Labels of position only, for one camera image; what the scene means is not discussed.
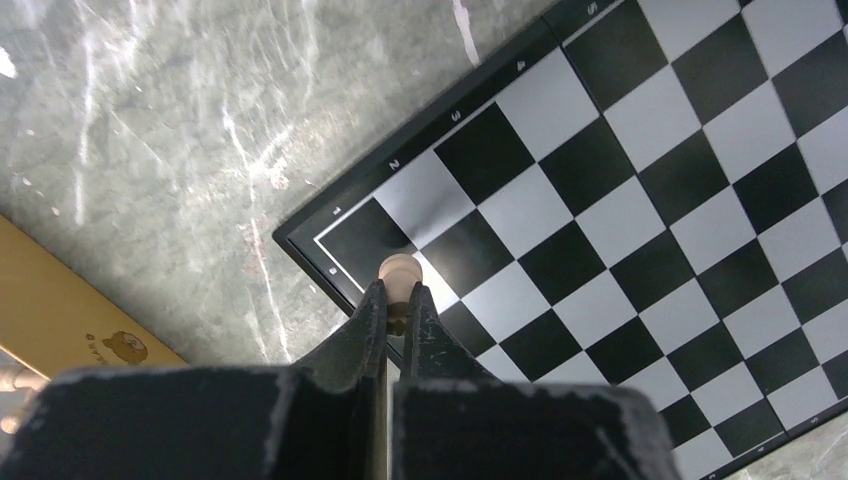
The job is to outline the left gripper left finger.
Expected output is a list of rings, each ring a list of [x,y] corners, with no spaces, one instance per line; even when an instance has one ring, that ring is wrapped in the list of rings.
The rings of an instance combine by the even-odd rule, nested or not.
[[[5,479],[347,479],[362,468],[358,397],[373,392],[387,294],[291,365],[99,367],[36,397]]]

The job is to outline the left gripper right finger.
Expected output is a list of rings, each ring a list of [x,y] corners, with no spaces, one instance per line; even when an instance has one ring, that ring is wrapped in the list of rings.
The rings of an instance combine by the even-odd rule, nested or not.
[[[416,284],[393,392],[396,479],[676,479],[668,428],[637,390],[501,381]]]

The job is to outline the light wooden pawn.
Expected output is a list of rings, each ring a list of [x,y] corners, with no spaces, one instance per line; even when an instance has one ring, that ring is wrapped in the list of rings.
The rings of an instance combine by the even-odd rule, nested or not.
[[[383,281],[387,295],[387,334],[402,337],[413,288],[423,281],[421,265],[411,255],[391,255],[380,265],[377,278]]]

